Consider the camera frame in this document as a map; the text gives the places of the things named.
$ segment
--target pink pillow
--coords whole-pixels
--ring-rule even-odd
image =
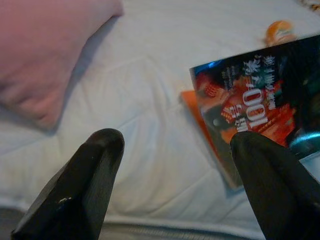
[[[0,0],[0,104],[54,127],[86,41],[122,13],[121,0]]]

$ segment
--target white comforter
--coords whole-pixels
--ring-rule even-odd
[[[107,221],[263,239],[245,192],[228,189],[179,95],[192,89],[189,68],[262,48],[272,22],[290,20],[305,36],[320,32],[320,17],[294,0],[124,0],[124,8],[85,46],[56,131],[0,109],[0,204],[26,209],[91,133],[115,128],[126,147]]]

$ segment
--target white mattress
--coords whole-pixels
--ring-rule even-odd
[[[262,48],[269,24],[299,36],[320,17],[294,0],[124,0],[75,68],[56,131],[0,109],[0,204],[26,209],[87,137],[120,130],[126,147],[106,220],[263,239],[246,194],[228,189],[179,95],[189,68]],[[310,163],[313,174],[320,165]]]

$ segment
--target white bed sheet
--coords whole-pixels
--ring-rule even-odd
[[[305,36],[320,32],[320,17],[294,0],[124,0],[124,8],[85,46],[56,131],[0,108],[0,205],[26,209],[91,133],[116,128],[126,146],[107,221],[263,239],[246,194],[228,189],[179,95],[192,89],[189,68],[262,48],[272,22],[288,19]]]

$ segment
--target magazine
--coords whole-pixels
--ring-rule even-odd
[[[237,132],[258,132],[299,159],[320,150],[320,35],[212,61],[190,73],[231,187],[242,185],[229,146]]]

